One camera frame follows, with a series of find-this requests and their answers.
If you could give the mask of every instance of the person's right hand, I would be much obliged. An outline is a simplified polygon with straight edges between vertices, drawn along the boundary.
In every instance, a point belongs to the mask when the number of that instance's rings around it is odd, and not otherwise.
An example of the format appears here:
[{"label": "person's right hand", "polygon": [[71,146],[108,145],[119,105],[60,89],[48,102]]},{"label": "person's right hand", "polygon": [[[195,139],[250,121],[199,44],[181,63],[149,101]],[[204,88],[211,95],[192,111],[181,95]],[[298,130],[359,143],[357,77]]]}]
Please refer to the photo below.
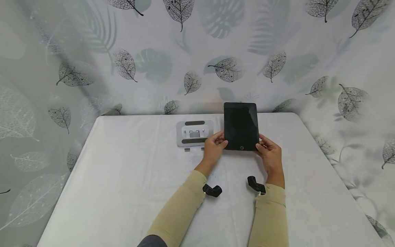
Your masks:
[{"label": "person's right hand", "polygon": [[256,154],[262,158],[263,167],[267,172],[266,183],[285,188],[281,147],[262,134],[259,134],[259,138],[261,141],[256,144]]}]

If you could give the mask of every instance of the tablet screen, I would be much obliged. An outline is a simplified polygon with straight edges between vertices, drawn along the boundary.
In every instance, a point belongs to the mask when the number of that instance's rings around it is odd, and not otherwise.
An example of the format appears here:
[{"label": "tablet screen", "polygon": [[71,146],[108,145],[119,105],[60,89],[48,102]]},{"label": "tablet screen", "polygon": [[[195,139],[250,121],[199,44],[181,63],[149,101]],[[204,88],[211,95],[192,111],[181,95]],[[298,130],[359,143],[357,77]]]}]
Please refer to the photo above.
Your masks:
[{"label": "tablet screen", "polygon": [[256,151],[259,141],[258,117],[254,103],[224,104],[225,140],[228,150]]}]

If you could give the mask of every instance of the sleeve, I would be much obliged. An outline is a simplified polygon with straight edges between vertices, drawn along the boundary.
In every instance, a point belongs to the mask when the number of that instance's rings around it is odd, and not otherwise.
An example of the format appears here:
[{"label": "sleeve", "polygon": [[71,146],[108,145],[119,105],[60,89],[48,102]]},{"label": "sleeve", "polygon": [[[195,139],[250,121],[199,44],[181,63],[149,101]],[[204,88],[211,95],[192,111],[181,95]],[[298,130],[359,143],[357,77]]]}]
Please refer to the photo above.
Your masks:
[{"label": "sleeve", "polygon": [[258,195],[248,247],[288,247],[285,190],[266,184],[266,194]]},{"label": "sleeve", "polygon": [[203,186],[206,182],[207,178],[202,173],[192,171],[161,209],[146,236],[156,235],[166,243],[167,247],[178,247],[196,210],[205,198]]}]

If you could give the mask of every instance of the wall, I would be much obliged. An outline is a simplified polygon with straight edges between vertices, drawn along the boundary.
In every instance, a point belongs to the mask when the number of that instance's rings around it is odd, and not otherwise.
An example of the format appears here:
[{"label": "wall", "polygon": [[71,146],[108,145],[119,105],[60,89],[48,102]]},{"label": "wall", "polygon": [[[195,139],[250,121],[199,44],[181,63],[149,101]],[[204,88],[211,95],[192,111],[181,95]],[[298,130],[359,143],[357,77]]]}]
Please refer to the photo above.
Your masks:
[{"label": "wall", "polygon": [[297,113],[393,246],[391,1],[134,3],[0,3],[2,246],[37,244],[97,116],[226,101]]}]

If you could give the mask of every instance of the leaf-patterned backdrop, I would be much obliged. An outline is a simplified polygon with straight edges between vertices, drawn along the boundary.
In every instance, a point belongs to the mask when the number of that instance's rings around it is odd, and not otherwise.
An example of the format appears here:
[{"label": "leaf-patterned backdrop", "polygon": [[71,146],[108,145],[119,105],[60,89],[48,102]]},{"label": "leaf-patterned backdrop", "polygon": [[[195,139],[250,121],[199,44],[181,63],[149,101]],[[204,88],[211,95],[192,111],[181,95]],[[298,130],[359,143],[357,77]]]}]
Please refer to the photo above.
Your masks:
[{"label": "leaf-patterned backdrop", "polygon": [[395,238],[391,0],[0,2],[0,245],[36,246],[101,115],[298,114]]}]

